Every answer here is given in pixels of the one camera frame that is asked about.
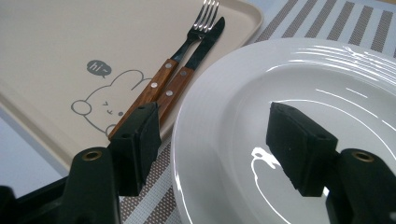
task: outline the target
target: striped placemat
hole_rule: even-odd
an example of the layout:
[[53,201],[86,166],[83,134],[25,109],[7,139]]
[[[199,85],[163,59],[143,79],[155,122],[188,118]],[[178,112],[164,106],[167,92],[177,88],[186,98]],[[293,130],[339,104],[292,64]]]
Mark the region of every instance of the striped placemat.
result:
[[[265,14],[256,42],[321,38],[373,49],[396,58],[394,12],[346,0],[280,0]],[[139,197],[121,197],[123,223],[181,223],[172,189],[170,138],[163,142]]]

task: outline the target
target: metal fork head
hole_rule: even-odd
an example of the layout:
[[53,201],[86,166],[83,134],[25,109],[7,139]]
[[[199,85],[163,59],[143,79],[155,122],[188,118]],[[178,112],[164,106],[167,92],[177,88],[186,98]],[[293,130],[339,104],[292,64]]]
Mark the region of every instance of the metal fork head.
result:
[[204,0],[201,11],[198,14],[192,28],[201,32],[209,32],[215,23],[216,15],[218,14],[219,1]]

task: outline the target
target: wooden handle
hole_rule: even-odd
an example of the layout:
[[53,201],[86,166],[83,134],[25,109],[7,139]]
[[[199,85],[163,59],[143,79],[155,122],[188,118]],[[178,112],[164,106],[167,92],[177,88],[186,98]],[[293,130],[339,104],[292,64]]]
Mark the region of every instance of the wooden handle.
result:
[[182,67],[180,71],[171,80],[166,90],[158,98],[157,103],[159,106],[160,125],[162,125],[169,115],[169,112],[174,107],[181,93],[186,89],[189,84],[194,70]]
[[154,102],[158,99],[166,83],[169,81],[170,77],[177,69],[177,66],[178,62],[172,59],[168,59],[165,61],[160,70],[158,70],[157,74],[152,78],[146,88],[143,89],[142,93],[140,93],[140,95],[136,98],[131,107],[129,107],[129,109],[117,123],[116,127],[114,127],[114,129],[108,135],[109,140],[113,137],[114,133],[119,129],[122,123],[128,119],[128,117],[135,109],[137,109],[140,105]]

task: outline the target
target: gray speech bubble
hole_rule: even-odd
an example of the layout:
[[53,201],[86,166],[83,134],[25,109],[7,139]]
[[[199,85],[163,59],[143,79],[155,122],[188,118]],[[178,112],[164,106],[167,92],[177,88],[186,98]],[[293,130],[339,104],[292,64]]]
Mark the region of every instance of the gray speech bubble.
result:
[[90,73],[100,77],[108,76],[111,73],[111,67],[99,60],[93,60],[88,62],[87,70]]

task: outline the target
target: knife handle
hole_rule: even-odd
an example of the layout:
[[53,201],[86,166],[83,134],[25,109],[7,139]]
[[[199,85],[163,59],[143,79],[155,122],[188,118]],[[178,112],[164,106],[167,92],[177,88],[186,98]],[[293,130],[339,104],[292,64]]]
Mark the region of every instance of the knife handle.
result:
[[157,104],[159,106],[158,114],[160,118],[160,125],[166,121],[169,112],[174,107],[181,93],[183,93],[184,89],[186,89],[193,74],[194,70],[188,67],[182,67],[158,98]]
[[157,74],[151,79],[150,83],[146,86],[145,89],[140,93],[140,95],[134,100],[134,103],[129,107],[129,109],[122,116],[120,121],[108,135],[108,139],[110,140],[114,133],[120,128],[122,123],[128,119],[128,117],[137,109],[140,105],[144,105],[150,102],[154,102],[160,96],[163,88],[166,83],[169,81],[172,74],[177,69],[178,62],[172,59],[167,59],[163,66],[158,70]]

